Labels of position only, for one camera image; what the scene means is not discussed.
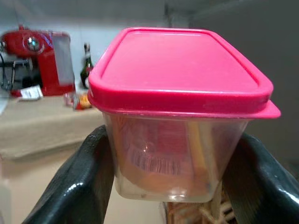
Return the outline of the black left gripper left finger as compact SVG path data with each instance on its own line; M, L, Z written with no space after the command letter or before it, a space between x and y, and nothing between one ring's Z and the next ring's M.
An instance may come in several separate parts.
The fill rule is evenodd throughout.
M58 169L25 224L102 224L114 182L105 126L99 126Z

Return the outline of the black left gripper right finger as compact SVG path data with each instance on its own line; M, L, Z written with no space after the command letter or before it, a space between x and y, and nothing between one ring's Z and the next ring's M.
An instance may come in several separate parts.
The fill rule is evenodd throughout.
M299 183L259 139L241 136L223 183L238 223L299 222Z

